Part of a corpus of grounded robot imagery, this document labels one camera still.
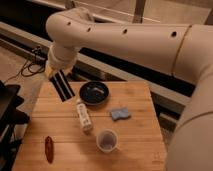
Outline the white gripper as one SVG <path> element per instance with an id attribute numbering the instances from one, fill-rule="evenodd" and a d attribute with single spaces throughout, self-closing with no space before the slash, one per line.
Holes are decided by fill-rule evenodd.
<path id="1" fill-rule="evenodd" d="M 75 96 L 69 82 L 67 81 L 62 70 L 71 70 L 77 61 L 79 48 L 71 46 L 70 48 L 63 47 L 59 44 L 52 44 L 49 47 L 48 59 L 45 65 L 45 75 L 55 87 L 60 99 L 64 102 L 65 96 L 63 95 L 60 87 L 58 86 L 54 77 L 52 77 L 59 70 L 59 75 L 62 80 L 63 91 L 67 99 Z"/>

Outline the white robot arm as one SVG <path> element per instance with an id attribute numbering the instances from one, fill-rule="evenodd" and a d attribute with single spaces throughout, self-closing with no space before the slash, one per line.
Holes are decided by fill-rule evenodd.
<path id="1" fill-rule="evenodd" d="M 165 171 L 213 171 L 213 26 L 96 23 L 85 8 L 46 21 L 53 70 L 74 65 L 82 47 L 191 83 L 195 90 L 170 142 Z"/>

